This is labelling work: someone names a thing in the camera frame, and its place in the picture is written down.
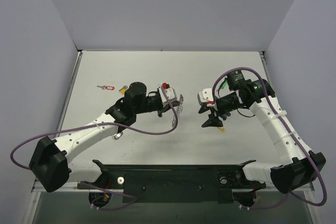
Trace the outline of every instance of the gray wall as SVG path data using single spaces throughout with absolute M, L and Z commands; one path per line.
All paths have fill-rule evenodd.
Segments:
M 0 219 L 20 223 L 34 176 L 15 145 L 56 128 L 77 51 L 51 0 L 0 0 Z M 33 145 L 16 155 L 28 164 Z
M 323 152 L 329 193 L 326 223 L 336 220 L 336 1 L 295 0 L 266 59 L 283 108 L 302 138 Z M 315 183 L 317 200 L 322 195 Z
M 52 0 L 79 49 L 265 50 L 293 0 Z

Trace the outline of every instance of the purple cable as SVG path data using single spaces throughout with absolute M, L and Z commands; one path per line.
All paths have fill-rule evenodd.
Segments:
M 289 197 L 289 194 L 286 194 L 285 197 L 283 198 L 282 201 L 279 201 L 278 203 L 276 203 L 275 205 L 272 205 L 272 206 L 268 206 L 268 207 L 245 207 L 243 206 L 242 204 L 240 204 L 236 198 L 236 195 L 235 195 L 235 201 L 240 204 L 243 208 L 245 209 L 248 209 L 248 210 L 268 210 L 268 209 L 272 209 L 272 208 L 276 208 L 276 207 L 279 207 L 281 206 Z
M 41 138 L 41 137 L 45 137 L 45 136 L 50 136 L 50 135 L 55 135 L 55 134 L 61 134 L 61 133 L 67 133 L 67 132 L 73 132 L 73 131 L 81 131 L 81 130 L 84 130 L 84 129 L 89 129 L 89 128 L 94 128 L 94 127 L 97 127 L 97 126 L 103 126 L 103 125 L 115 125 L 115 126 L 119 126 L 119 127 L 123 127 L 123 128 L 126 128 L 126 129 L 129 129 L 129 130 L 132 130 L 132 131 L 136 131 L 136 132 L 139 132 L 139 133 L 142 133 L 142 134 L 147 134 L 147 135 L 165 135 L 165 134 L 168 134 L 168 133 L 171 133 L 172 131 L 174 131 L 176 128 L 177 128 L 177 124 L 178 124 L 178 118 L 177 118 L 177 113 L 174 109 L 174 106 L 172 104 L 172 102 L 168 99 L 167 95 L 166 95 L 166 92 L 164 92 L 164 88 L 163 86 L 161 86 L 161 90 L 162 90 L 162 93 L 164 95 L 164 97 L 166 98 L 170 108 L 172 109 L 173 111 L 173 114 L 174 114 L 174 117 L 176 118 L 176 123 L 175 123 L 175 126 L 172 127 L 170 130 L 168 131 L 164 131 L 164 132 L 148 132 L 148 131 L 142 131 L 142 130 L 138 130 L 136 128 L 133 128 L 133 127 L 130 127 L 130 126 L 127 126 L 127 125 L 124 125 L 124 124 L 121 124 L 121 123 L 97 123 L 97 124 L 92 124 L 92 125 L 86 125 L 86 126 L 82 126 L 82 127 L 77 127 L 77 128 L 72 128 L 72 129 L 68 129 L 68 130 L 61 130 L 61 131 L 54 131 L 54 132 L 48 132 L 48 133 L 44 133 L 44 134 L 40 134 L 40 135 L 37 135 L 37 136 L 33 136 L 31 137 L 30 139 L 27 139 L 26 141 L 23 141 L 22 143 L 20 143 L 19 145 L 17 145 L 12 151 L 11 151 L 11 155 L 10 155 L 10 160 L 17 166 L 23 168 L 23 169 L 27 169 L 27 170 L 30 170 L 30 168 L 28 166 L 25 166 L 25 165 L 22 165 L 20 164 L 18 161 L 16 161 L 14 159 L 14 153 L 20 148 L 22 147 L 23 145 L 35 140 L 35 139 L 38 139 L 38 138 Z
M 110 194 L 114 194 L 114 195 L 120 195 L 120 196 L 123 196 L 123 197 L 127 197 L 127 198 L 132 198 L 134 200 L 132 200 L 131 202 L 129 203 L 126 203 L 122 206 L 119 206 L 119 207 L 111 207 L 111 208 L 107 208 L 107 207 L 102 207 L 102 208 L 98 208 L 97 206 L 94 206 L 97 210 L 102 210 L 102 211 L 115 211 L 115 210 L 120 210 L 120 209 L 123 209 L 125 207 L 128 207 L 130 205 L 132 205 L 133 203 L 135 203 L 138 199 L 134 196 L 131 196 L 131 195 L 127 195 L 127 194 L 123 194 L 123 193 L 118 193 L 118 192 L 115 192 L 115 191 L 110 191 L 110 190 L 106 190 L 106 189 L 103 189 L 103 188 L 100 188 L 100 187 L 97 187 L 97 186 L 94 186 L 90 183 L 86 183 L 86 182 L 81 182 L 81 184 L 83 185 L 86 185 L 86 186 L 89 186 L 89 187 L 92 187 L 93 189 L 97 189 L 97 190 L 100 190 L 100 191 L 104 191 L 105 193 L 110 193 Z M 91 204 L 94 204 L 98 199 L 101 199 L 103 198 L 104 196 L 101 196 L 101 197 L 98 197 L 96 199 L 94 199 Z
M 260 81 L 260 84 L 262 86 L 262 90 L 264 92 L 264 95 L 265 95 L 265 98 L 266 98 L 266 101 L 268 103 L 268 105 L 270 106 L 270 108 L 272 109 L 273 113 L 275 115 L 278 114 L 278 112 L 276 111 L 276 109 L 274 108 L 274 106 L 272 105 L 271 101 L 269 100 L 269 97 L 268 97 L 268 94 L 267 94 L 267 90 L 266 90 L 266 87 L 265 87 L 265 84 L 264 82 L 262 81 L 262 77 L 260 76 L 260 74 L 258 74 L 258 72 L 252 68 L 247 68 L 247 67 L 239 67 L 239 68 L 233 68 L 231 70 L 228 70 L 226 71 L 224 74 L 222 74 L 216 81 L 215 81 L 215 84 L 214 86 L 212 87 L 212 95 L 213 95 L 213 98 L 214 98 L 214 102 L 216 100 L 216 97 L 215 97 L 215 89 L 216 89 L 216 86 L 218 85 L 218 83 L 224 78 L 226 77 L 229 73 L 231 72 L 234 72 L 234 71 L 238 71 L 238 70 L 245 70 L 245 71 L 249 71 L 249 72 L 252 72 L 254 73 L 258 80 Z M 284 125 L 284 127 L 286 128 L 287 132 L 288 133 L 291 133 L 291 130 L 289 128 L 289 126 L 287 125 L 287 123 L 284 121 L 284 119 L 279 116 L 278 119 L 282 122 L 282 124 Z M 301 143 L 296 139 L 296 137 L 294 136 L 294 134 L 290 134 L 290 136 L 292 137 L 292 139 L 294 140 L 294 142 L 299 146 L 299 148 L 302 150 L 302 152 L 304 153 L 304 155 L 307 157 L 308 161 L 310 162 L 311 166 L 313 167 L 314 171 L 316 172 L 316 175 L 320 181 L 320 184 L 321 184 L 321 187 L 322 187 L 322 191 L 323 191 L 323 199 L 321 202 L 319 203 L 315 203 L 315 202 L 310 202 L 304 198 L 301 198 L 300 196 L 294 194 L 293 192 L 290 192 L 294 197 L 304 201 L 305 203 L 307 204 L 310 204 L 310 205 L 313 205 L 313 206 L 316 206 L 316 207 L 321 207 L 323 206 L 326 201 L 327 201 L 327 189 L 326 189 L 326 185 L 324 184 L 324 181 L 323 181 L 323 178 L 321 176 L 321 173 L 319 171 L 319 169 L 317 168 L 316 164 L 314 163 L 313 159 L 310 157 L 310 155 L 307 153 L 307 151 L 303 148 L 303 146 L 301 145 Z

